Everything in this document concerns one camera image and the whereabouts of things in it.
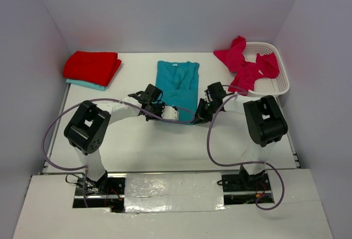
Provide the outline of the teal blue t shirt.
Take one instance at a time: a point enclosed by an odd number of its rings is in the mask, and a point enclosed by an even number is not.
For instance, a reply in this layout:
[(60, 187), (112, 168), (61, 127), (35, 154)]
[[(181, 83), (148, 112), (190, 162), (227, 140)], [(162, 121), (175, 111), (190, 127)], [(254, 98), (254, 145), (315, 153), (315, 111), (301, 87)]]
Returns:
[(191, 122), (197, 110), (199, 67), (197, 62), (157, 62), (156, 87), (167, 105), (181, 108), (180, 122)]

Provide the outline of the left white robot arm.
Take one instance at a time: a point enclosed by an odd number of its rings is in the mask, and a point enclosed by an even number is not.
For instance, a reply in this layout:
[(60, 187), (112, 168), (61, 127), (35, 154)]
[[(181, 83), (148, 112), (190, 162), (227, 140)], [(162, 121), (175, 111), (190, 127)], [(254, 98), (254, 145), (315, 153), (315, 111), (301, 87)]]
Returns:
[(95, 194), (101, 194), (108, 187), (108, 173), (103, 166), (100, 146), (102, 145), (107, 128), (112, 123), (130, 117), (145, 115), (146, 110), (156, 117), (163, 117), (165, 108), (163, 101), (142, 104), (133, 97), (126, 97), (123, 101), (94, 104), (86, 100), (75, 111), (73, 117), (64, 130), (64, 136), (75, 149), (80, 162), (85, 166), (88, 187)]

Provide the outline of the magenta pink t shirt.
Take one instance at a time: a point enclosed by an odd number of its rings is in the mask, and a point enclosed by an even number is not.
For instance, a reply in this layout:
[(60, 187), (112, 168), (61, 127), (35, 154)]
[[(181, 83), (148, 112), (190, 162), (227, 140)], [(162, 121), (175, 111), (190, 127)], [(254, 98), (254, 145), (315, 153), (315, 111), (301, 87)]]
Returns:
[(233, 81), (228, 87), (231, 93), (238, 92), (242, 95), (254, 90), (255, 81), (261, 78), (274, 79), (280, 70), (274, 53), (268, 55), (256, 55), (254, 63), (249, 62), (244, 57), (246, 39), (238, 36), (232, 41), (227, 50), (215, 50), (213, 54), (235, 74)]

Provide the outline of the red t shirt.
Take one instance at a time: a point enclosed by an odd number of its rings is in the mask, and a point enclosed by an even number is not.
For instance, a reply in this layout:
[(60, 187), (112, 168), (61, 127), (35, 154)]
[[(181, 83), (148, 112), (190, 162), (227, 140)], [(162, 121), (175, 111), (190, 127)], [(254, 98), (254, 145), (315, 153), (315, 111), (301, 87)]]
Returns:
[(63, 77), (107, 87), (121, 64), (116, 52), (76, 51), (66, 61)]

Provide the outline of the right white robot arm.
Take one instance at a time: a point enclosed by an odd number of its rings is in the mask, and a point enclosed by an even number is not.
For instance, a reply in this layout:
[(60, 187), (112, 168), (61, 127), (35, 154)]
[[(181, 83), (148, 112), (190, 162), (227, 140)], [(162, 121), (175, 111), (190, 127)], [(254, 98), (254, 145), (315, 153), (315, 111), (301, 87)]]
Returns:
[[(245, 116), (249, 134), (248, 146), (241, 161), (234, 164), (217, 162), (211, 154), (212, 127), (220, 112), (234, 112)], [(206, 139), (208, 157), (217, 166), (239, 166), (239, 184), (245, 190), (253, 189), (262, 181), (270, 151), (288, 132), (287, 122), (276, 99), (271, 95), (251, 98), (236, 93), (222, 98), (211, 96), (208, 100), (201, 99), (192, 123), (210, 124)]]

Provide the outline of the mint green t shirt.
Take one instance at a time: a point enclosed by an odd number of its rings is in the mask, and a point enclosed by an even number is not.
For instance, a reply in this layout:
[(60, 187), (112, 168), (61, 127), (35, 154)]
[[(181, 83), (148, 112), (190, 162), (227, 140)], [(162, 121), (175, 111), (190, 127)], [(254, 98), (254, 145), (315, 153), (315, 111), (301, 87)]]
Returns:
[(98, 90), (98, 91), (105, 91), (106, 90), (105, 86), (94, 84), (94, 83), (90, 83), (90, 82), (86, 82), (86, 81), (82, 81), (82, 80), (66, 79), (66, 83), (73, 84), (73, 85), (78, 85), (78, 86), (82, 86), (82, 87), (85, 87), (85, 88), (94, 89), (94, 90)]

